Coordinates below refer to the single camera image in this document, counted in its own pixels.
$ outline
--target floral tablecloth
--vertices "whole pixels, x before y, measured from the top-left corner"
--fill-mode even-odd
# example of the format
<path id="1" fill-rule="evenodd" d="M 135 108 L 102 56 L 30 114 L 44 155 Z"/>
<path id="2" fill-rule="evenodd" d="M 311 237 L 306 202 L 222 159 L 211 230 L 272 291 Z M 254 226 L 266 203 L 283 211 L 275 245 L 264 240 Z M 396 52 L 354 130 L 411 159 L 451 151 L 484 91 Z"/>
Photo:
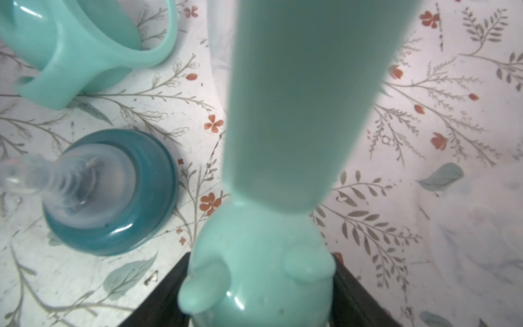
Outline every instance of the floral tablecloth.
<path id="1" fill-rule="evenodd" d="M 162 39 L 162 1 L 122 5 L 144 48 Z M 65 111 L 16 95 L 12 82 L 37 72 L 0 44 L 2 159 L 54 159 L 88 133 L 135 128 L 172 152 L 182 190 L 153 239 L 114 257 L 69 249 L 50 232 L 38 198 L 1 194 L 3 325 L 117 326 L 190 251 L 228 196 L 220 182 L 227 115 L 211 74 L 206 4 L 184 0 L 177 9 L 179 37 L 165 63 L 79 96 Z M 423 2 L 350 160 L 311 213 L 329 248 L 404 326 L 486 326 L 438 273 L 430 217 L 454 180 L 523 157 L 521 12 L 516 0 Z M 318 15 L 328 15 L 321 2 Z"/>

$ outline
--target sippy cup handle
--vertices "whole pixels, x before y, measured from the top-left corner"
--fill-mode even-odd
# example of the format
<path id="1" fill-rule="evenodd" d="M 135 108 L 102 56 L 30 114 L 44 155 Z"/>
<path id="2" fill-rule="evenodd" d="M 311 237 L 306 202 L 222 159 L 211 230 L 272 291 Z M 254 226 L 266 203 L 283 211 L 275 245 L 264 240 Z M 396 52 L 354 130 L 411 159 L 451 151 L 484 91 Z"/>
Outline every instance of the sippy cup handle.
<path id="1" fill-rule="evenodd" d="M 77 1 L 55 0 L 50 12 L 56 19 L 58 41 L 53 57 L 36 77 L 21 77 L 15 89 L 39 105 L 61 110 L 103 71 L 117 67 L 146 68 L 171 52 L 178 32 L 173 0 L 167 1 L 168 27 L 160 45 L 152 50 L 127 48 L 100 31 Z"/>

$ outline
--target teal plastic ring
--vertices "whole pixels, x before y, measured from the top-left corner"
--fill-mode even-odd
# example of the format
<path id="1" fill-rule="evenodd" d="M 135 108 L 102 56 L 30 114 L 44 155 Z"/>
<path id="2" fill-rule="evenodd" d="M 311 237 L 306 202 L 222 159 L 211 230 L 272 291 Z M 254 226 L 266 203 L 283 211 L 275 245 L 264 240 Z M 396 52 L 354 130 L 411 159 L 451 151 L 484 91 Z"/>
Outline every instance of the teal plastic ring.
<path id="1" fill-rule="evenodd" d="M 120 149 L 133 163 L 137 182 L 129 205 L 115 220 L 101 228 L 65 226 L 54 220 L 45 208 L 44 216 L 51 230 L 68 246 L 95 255 L 116 255 L 146 242 L 169 219 L 176 205 L 176 168 L 159 140 L 135 130 L 98 131 L 81 138 L 66 151 L 94 143 Z"/>

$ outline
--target black surface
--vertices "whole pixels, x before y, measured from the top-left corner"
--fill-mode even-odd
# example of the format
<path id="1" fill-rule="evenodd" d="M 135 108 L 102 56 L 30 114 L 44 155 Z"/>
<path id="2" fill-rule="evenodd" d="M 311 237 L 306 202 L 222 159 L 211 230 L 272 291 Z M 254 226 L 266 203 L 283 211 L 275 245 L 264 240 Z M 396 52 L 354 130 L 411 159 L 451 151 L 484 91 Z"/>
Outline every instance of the black surface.
<path id="1" fill-rule="evenodd" d="M 189 316 L 178 308 L 178 291 L 187 276 L 190 253 L 186 253 L 120 327 L 187 327 Z"/>
<path id="2" fill-rule="evenodd" d="M 334 256 L 331 327 L 401 327 Z"/>
<path id="3" fill-rule="evenodd" d="M 187 276 L 190 253 L 185 254 L 146 300 L 120 327 L 187 327 L 189 316 L 178 308 L 178 291 Z M 334 256 L 331 327 L 401 327 L 370 296 Z"/>

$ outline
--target mint green sippy cup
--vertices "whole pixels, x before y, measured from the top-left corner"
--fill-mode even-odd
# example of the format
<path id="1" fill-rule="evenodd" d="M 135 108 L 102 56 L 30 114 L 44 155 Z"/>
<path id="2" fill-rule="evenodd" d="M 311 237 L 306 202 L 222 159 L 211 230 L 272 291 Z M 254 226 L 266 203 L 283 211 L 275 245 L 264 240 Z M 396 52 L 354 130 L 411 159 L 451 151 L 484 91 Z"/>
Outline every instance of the mint green sippy cup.
<path id="1" fill-rule="evenodd" d="M 140 33 L 116 0 L 6 0 L 0 3 L 0 39 L 40 73 L 21 77 L 16 91 L 51 108 L 65 108 L 79 92 L 113 86 L 132 68 L 162 62 L 171 52 L 178 18 L 160 45 L 141 51 Z"/>

